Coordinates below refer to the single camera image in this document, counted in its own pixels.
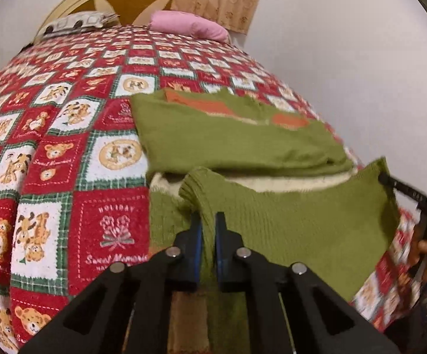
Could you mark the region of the green orange striped knit sweater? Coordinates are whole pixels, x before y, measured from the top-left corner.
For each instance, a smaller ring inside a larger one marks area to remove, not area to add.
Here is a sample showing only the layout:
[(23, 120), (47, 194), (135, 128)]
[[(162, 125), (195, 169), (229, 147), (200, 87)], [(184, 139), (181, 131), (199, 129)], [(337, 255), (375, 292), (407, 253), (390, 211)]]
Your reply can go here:
[(376, 277), (401, 214), (378, 180), (325, 124), (227, 90), (157, 90), (130, 100), (148, 159), (149, 225), (155, 250), (173, 243), (195, 214), (203, 224), (201, 284), (173, 296), (170, 353), (248, 353), (243, 295), (214, 280), (214, 217), (271, 262), (302, 261), (365, 318), (387, 296)]

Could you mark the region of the car print pillow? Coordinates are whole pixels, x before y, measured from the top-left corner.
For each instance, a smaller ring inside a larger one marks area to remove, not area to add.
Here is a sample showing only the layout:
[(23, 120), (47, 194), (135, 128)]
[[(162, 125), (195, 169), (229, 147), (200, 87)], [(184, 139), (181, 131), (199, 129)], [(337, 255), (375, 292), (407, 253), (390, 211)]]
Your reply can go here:
[(119, 16), (112, 12), (81, 11), (44, 24), (38, 31), (37, 37), (69, 35), (82, 31), (102, 29), (119, 23)]

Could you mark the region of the pink pillow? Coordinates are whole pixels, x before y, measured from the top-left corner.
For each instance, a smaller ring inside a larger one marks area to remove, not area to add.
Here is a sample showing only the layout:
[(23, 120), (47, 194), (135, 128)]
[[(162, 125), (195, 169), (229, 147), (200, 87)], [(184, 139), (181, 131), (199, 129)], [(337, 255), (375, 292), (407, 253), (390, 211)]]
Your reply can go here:
[(151, 15), (150, 30), (185, 35), (217, 42), (229, 42), (229, 32), (216, 22), (177, 10), (158, 10)]

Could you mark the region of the red patchwork teddy bedspread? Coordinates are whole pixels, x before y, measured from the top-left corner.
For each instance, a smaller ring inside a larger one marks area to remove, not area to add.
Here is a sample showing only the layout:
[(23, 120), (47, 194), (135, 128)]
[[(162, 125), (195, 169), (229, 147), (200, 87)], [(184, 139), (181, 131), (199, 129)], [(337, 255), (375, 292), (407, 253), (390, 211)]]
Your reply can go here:
[(317, 114), (234, 46), (126, 26), (41, 42), (0, 70), (0, 351), (17, 353), (108, 265), (173, 238), (148, 224), (129, 97), (168, 88)]

